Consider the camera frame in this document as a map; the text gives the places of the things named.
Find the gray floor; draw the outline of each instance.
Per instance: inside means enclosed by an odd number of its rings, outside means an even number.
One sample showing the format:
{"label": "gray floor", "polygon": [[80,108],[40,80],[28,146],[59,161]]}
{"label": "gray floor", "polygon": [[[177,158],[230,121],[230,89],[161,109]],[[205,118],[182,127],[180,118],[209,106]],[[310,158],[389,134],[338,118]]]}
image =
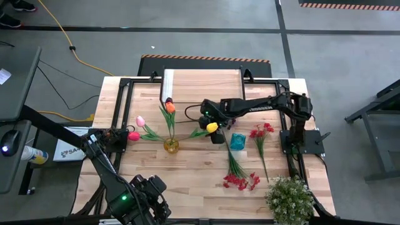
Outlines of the gray floor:
{"label": "gray floor", "polygon": [[[44,3],[66,26],[279,28],[272,0],[46,0]],[[282,11],[287,29],[400,29],[396,23],[400,12],[301,8],[295,0],[282,1]],[[13,15],[28,25],[55,25],[42,7],[34,14],[14,12]],[[0,33],[0,40],[17,46],[41,46],[43,61],[101,85],[104,74],[76,62],[61,32]],[[288,77],[280,34],[69,32],[69,35],[81,59],[120,76],[135,75],[142,54],[172,54],[269,59],[274,78]],[[323,133],[332,132],[324,145],[337,215],[398,224],[400,179],[364,182],[364,176],[378,172],[378,164],[364,124],[357,121],[348,125],[343,118],[400,78],[399,36],[289,35],[288,39],[294,72],[297,78],[307,81],[317,125]],[[39,66],[70,106],[99,93],[98,88],[71,80],[41,63]],[[96,108],[93,100],[68,111],[40,72],[35,75],[27,104],[37,110],[57,111],[79,119],[88,117]],[[63,121],[58,117],[51,119]],[[35,195],[0,197],[0,221],[67,215],[78,171],[79,168],[73,167],[38,171]]]}

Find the glass vase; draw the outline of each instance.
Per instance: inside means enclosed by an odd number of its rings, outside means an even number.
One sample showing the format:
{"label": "glass vase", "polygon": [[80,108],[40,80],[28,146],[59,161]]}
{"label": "glass vase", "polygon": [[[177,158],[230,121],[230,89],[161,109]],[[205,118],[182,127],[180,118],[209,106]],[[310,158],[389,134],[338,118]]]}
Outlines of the glass vase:
{"label": "glass vase", "polygon": [[165,149],[165,151],[167,151],[168,153],[171,153],[171,154],[177,153],[179,150],[179,141],[176,138],[166,139],[164,141],[164,149]]}

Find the computer mouse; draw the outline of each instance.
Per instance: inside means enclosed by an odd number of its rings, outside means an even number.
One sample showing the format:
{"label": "computer mouse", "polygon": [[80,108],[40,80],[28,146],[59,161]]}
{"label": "computer mouse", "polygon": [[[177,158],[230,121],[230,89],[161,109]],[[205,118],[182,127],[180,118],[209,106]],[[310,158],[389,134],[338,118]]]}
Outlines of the computer mouse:
{"label": "computer mouse", "polygon": [[0,141],[0,150],[3,156],[13,156],[18,151],[20,133],[17,130],[7,131]]}

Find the wooden table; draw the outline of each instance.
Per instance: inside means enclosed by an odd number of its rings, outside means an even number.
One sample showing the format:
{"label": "wooden table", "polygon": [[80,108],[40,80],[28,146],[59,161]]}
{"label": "wooden table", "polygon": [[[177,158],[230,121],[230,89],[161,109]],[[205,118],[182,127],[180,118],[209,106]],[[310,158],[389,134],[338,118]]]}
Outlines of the wooden table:
{"label": "wooden table", "polygon": [[[174,79],[172,96],[176,105],[176,121],[187,121],[184,109],[199,104],[205,98],[219,101],[222,98],[241,98],[242,86],[238,70],[171,70]],[[102,85],[96,115],[95,128],[109,128],[120,77],[105,77]],[[291,91],[307,92],[304,79],[289,79]],[[159,110],[160,84],[135,84],[132,95],[128,124],[135,126],[135,118],[140,115],[146,124],[162,136],[168,136],[168,129]],[[276,95],[275,87],[268,84],[245,84],[246,99]],[[125,102],[126,92],[122,97]],[[121,106],[119,122],[123,113]],[[188,111],[189,116],[198,118],[199,108]],[[157,174],[166,184],[164,191],[172,215],[170,218],[227,218],[227,219],[272,219],[266,206],[265,193],[268,183],[255,144],[248,140],[250,130],[262,123],[270,123],[275,129],[264,144],[267,171],[270,178],[288,176],[286,156],[281,152],[279,130],[281,123],[278,111],[252,112],[237,119],[235,126],[227,133],[247,136],[246,147],[234,152],[234,157],[248,174],[256,172],[261,182],[253,191],[239,191],[223,187],[223,177],[228,171],[228,153],[225,144],[212,144],[209,138],[190,139],[179,142],[179,152],[169,154],[161,142],[129,142],[121,161],[120,174],[130,181],[135,175],[149,177]],[[176,137],[189,135],[196,122],[176,124]],[[311,119],[306,129],[314,129]],[[335,214],[328,177],[323,163],[314,155],[304,155],[307,179],[313,193],[323,206]],[[90,161],[84,161],[76,201],[72,212],[80,210],[99,185],[99,177]]]}

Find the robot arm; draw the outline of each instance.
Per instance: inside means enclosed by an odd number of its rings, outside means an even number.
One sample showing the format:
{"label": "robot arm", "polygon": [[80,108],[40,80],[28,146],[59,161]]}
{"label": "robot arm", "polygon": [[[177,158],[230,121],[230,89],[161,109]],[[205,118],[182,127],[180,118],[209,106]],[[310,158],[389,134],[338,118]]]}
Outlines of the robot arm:
{"label": "robot arm", "polygon": [[[294,122],[290,128],[288,141],[293,144],[304,142],[304,125],[311,117],[313,105],[311,100],[305,96],[293,92],[283,92],[277,96],[269,96],[260,99],[222,99],[216,103],[205,99],[200,108],[203,114],[199,119],[200,128],[207,124],[216,122],[220,127],[229,126],[229,122],[250,112],[279,110],[289,116]],[[218,132],[211,134],[214,144],[221,143]]]}
{"label": "robot arm", "polygon": [[117,144],[126,131],[117,129],[94,130],[84,136],[82,150],[92,161],[101,182],[106,187],[108,211],[121,224],[135,225],[164,224],[171,214],[163,195],[167,186],[158,176],[144,179],[136,175],[127,182],[114,169],[108,156],[104,153],[106,146]]}

